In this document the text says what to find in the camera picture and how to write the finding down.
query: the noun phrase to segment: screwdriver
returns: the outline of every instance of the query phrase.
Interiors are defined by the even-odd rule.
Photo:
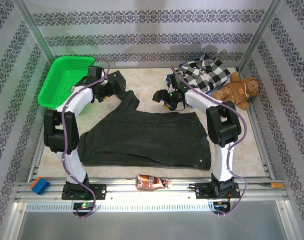
[[[273,189],[282,189],[285,187],[284,184],[280,182],[249,182],[248,184],[256,184]]]

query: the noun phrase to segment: marble surface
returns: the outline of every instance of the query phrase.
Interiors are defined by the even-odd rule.
[[[152,101],[153,94],[160,89],[167,89],[165,77],[170,73],[167,68],[139,68],[139,69],[120,69],[121,74],[126,79],[126,90],[133,90],[140,104],[137,108],[139,111],[150,113],[168,113],[163,108],[162,103]],[[108,113],[114,110],[120,103],[120,100],[114,95],[102,103],[95,101],[93,104],[85,106],[77,119],[80,135],[89,131],[96,123],[102,120]],[[250,127],[249,118],[245,110],[236,107],[236,110],[244,117],[248,126],[248,132],[245,140],[235,147],[233,156],[233,171],[241,176],[265,176],[262,162],[256,146],[254,135]],[[196,111],[200,121],[206,126],[206,115],[197,109],[187,107],[180,113],[189,113]],[[124,167],[124,166],[85,166],[84,169],[89,177],[134,177],[136,174],[154,175],[159,177],[187,178],[187,177],[210,177],[215,166],[214,162],[214,145],[210,142],[212,154],[211,169],[181,169],[181,168],[156,168],[156,167]],[[38,176],[41,177],[65,177],[65,172],[60,160],[50,151],[48,147],[44,148],[41,158]]]

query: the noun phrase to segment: plastic bottle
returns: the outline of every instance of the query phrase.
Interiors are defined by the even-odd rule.
[[[135,187],[140,190],[170,189],[172,187],[172,181],[160,179],[156,176],[139,174],[136,176]]]

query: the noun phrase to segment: plastic basket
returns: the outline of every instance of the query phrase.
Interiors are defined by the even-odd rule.
[[[38,103],[51,109],[62,105],[72,94],[72,86],[87,75],[88,66],[93,61],[87,56],[61,56],[56,59],[38,95]]]

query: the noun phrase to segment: plush toy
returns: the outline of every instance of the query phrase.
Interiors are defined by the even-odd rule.
[[[240,79],[238,72],[232,73],[231,82],[212,93],[212,97],[225,101],[231,101],[241,109],[248,109],[248,98],[258,94],[258,81],[255,78]]]

